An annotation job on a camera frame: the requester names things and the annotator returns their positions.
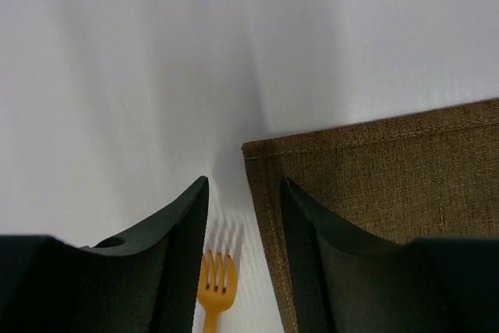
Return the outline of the brown cloth napkin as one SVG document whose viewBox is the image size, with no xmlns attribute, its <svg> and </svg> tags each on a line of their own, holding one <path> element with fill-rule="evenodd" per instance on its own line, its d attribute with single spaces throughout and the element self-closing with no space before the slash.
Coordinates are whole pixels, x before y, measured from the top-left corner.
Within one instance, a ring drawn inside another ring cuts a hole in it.
<svg viewBox="0 0 499 333">
<path fill-rule="evenodd" d="M 498 232 L 495 99 L 245 143 L 242 154 L 283 328 L 298 329 L 281 221 L 289 177 L 320 204 L 397 243 Z"/>
</svg>

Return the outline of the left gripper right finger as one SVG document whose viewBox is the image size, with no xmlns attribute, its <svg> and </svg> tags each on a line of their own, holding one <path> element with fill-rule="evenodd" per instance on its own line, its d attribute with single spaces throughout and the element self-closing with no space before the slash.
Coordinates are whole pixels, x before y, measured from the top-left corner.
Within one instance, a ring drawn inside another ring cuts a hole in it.
<svg viewBox="0 0 499 333">
<path fill-rule="evenodd" d="M 299 331 L 497 331 L 497 238 L 399 245 L 323 207 L 289 178 L 280 201 Z"/>
</svg>

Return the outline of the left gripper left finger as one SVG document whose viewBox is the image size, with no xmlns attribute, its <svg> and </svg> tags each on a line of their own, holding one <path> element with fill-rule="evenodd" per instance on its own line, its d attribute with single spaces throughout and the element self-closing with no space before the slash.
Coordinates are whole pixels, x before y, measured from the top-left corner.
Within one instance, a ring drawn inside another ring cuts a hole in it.
<svg viewBox="0 0 499 333">
<path fill-rule="evenodd" d="M 209 182 L 96 246 L 1 237 L 4 332 L 189 332 Z"/>
</svg>

